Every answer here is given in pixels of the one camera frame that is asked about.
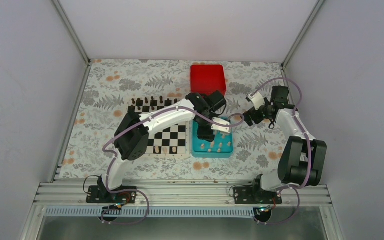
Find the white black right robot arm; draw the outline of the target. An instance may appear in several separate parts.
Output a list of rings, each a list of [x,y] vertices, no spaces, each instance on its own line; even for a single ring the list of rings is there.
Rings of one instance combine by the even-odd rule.
[[[270,126],[279,126],[288,138],[278,163],[277,170],[261,174],[251,189],[251,198],[258,204],[277,192],[290,186],[304,188],[318,186],[323,173],[327,144],[309,133],[300,119],[297,106],[288,100],[289,89],[274,86],[270,98],[259,92],[251,93],[247,100],[253,107],[244,113],[249,126],[269,120]]]

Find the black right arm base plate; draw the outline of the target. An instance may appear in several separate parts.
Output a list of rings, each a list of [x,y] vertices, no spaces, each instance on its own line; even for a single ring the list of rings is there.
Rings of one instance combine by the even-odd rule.
[[[232,196],[236,205],[280,205],[282,197],[276,192],[265,191],[252,186],[235,186]]]

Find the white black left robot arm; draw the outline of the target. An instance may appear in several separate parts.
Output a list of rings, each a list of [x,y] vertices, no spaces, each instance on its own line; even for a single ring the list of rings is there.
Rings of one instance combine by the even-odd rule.
[[[129,111],[114,137],[102,148],[104,153],[112,154],[114,158],[106,173],[98,178],[98,197],[108,203],[114,202],[123,184],[123,164],[145,155],[151,137],[172,126],[193,121],[197,124],[198,139],[209,143],[215,140],[215,131],[229,133],[230,124],[216,113],[226,104],[224,95],[217,90],[210,95],[190,93],[184,99],[153,112]]]

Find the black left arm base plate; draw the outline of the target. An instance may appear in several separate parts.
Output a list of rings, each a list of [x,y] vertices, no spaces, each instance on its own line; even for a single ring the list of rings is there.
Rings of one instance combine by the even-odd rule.
[[[123,191],[119,193],[108,193],[104,187],[90,186],[86,202],[88,204],[109,204],[109,205],[125,205],[134,204],[136,201],[137,187],[136,186],[120,186],[114,191]]]

